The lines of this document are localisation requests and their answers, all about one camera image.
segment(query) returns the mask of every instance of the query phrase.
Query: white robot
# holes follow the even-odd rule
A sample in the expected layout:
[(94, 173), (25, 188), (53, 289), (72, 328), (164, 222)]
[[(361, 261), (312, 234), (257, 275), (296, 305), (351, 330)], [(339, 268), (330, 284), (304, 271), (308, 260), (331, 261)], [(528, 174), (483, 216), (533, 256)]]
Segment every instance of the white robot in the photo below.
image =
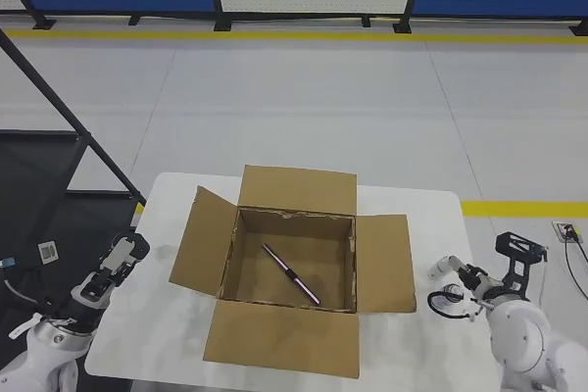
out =
[[(546, 248), (507, 232), (497, 237), (497, 252), (510, 258), (510, 268), (496, 280), (478, 267), (465, 265), (455, 256), (441, 259), (429, 271), (440, 279), (454, 271), (470, 290), (486, 317), (492, 333), (494, 358), (503, 368), (502, 388), (520, 392), (588, 392), (588, 350), (555, 333), (544, 312), (525, 297), (529, 267), (546, 257)], [(429, 294), (432, 311), (449, 319), (469, 319), (475, 314), (448, 315), (445, 305), (464, 298), (457, 285)]]
[[(118, 235), (100, 268), (72, 290), (66, 303), (50, 316), (35, 314), (11, 332), (9, 336), (15, 339), (27, 331), (28, 350), (0, 370), (0, 391), (74, 392), (78, 379), (75, 360), (89, 350), (111, 292), (149, 251), (140, 234)], [(11, 266), (0, 262), (0, 268)]]

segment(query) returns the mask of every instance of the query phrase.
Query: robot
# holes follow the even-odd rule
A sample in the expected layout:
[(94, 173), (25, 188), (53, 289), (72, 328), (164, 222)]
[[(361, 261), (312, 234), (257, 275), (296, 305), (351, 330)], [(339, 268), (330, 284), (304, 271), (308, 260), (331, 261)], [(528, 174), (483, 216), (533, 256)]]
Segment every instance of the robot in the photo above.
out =
[[(117, 235), (99, 269), (75, 287), (65, 303), (49, 315), (35, 314), (14, 329), (9, 334), (12, 339), (26, 332), (27, 351), (0, 370), (0, 391), (74, 392), (78, 379), (75, 360), (89, 350), (113, 290), (149, 251), (140, 234)], [(11, 266), (0, 262), (0, 268)]]
[(427, 303), (436, 314), (448, 319), (473, 319), (485, 309), (490, 324), (491, 347), (503, 368), (502, 389), (519, 392), (588, 392), (588, 350), (553, 331), (542, 310), (525, 297), (529, 268), (546, 261), (547, 249), (511, 232), (497, 237), (497, 252), (510, 258), (502, 280), (455, 256), (447, 256), (429, 271), (434, 280), (454, 271), (479, 306), (475, 314), (449, 315), (448, 305), (464, 295), (458, 285), (447, 285), (429, 294)]

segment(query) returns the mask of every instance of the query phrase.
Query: floor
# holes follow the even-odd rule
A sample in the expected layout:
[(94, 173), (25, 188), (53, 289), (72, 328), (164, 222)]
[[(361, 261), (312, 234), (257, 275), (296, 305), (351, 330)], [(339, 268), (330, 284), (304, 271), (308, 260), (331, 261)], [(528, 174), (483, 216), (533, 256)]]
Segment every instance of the floor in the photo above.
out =
[[(18, 28), (27, 21), (2, 23)], [(55, 28), (123, 29), (124, 23), (72, 19)], [(211, 27), (160, 23), (137, 28)], [(324, 28), (318, 22), (298, 27)], [(415, 24), (415, 31), (570, 35), (562, 24)], [(146, 195), (160, 172), (241, 175), (245, 164), (255, 164), (354, 172), (360, 184), (450, 190), (463, 200), (588, 201), (588, 45), (16, 44)], [(1, 51), (0, 127), (69, 128)], [(72, 188), (122, 186), (88, 154)], [(465, 224), (475, 261), (495, 276), (507, 269), (494, 251), (496, 234), (510, 230), (550, 247), (550, 262), (532, 274), (529, 297), (542, 297), (555, 329), (588, 348), (588, 304), (567, 272), (555, 219), (483, 217)], [(588, 219), (571, 221), (588, 253)], [(588, 269), (577, 249), (569, 254), (588, 292)]]

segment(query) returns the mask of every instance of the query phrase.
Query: open cardboard box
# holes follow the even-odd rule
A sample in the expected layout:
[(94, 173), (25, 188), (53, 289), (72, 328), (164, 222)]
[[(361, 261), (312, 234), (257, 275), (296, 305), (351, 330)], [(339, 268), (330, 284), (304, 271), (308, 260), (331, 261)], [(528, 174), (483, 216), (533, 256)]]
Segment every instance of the open cardboard box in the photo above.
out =
[(170, 282), (218, 298), (203, 359), (229, 364), (357, 378), (357, 313), (416, 310), (407, 218), (357, 217), (339, 172), (247, 166), (238, 206), (199, 187)]

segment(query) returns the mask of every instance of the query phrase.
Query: power outlet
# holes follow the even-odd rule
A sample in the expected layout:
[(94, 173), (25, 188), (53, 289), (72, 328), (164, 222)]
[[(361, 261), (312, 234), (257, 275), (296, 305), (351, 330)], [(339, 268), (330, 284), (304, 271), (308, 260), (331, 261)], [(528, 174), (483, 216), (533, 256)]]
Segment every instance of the power outlet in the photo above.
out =
[(584, 239), (581, 238), (581, 231), (579, 231), (579, 227), (577, 227), (576, 225), (574, 225), (572, 222), (569, 221), (552, 221), (551, 224), (553, 225), (553, 230), (556, 231), (556, 235), (558, 236), (558, 239), (560, 240), (560, 242), (562, 242), (562, 244), (564, 244), (566, 241), (568, 242), (575, 242), (572, 238), (566, 238), (566, 229), (565, 227), (568, 226), (569, 224), (572, 225), (572, 229), (575, 230), (575, 232), (577, 233), (577, 237), (579, 238), (579, 243), (583, 244), (584, 243)]

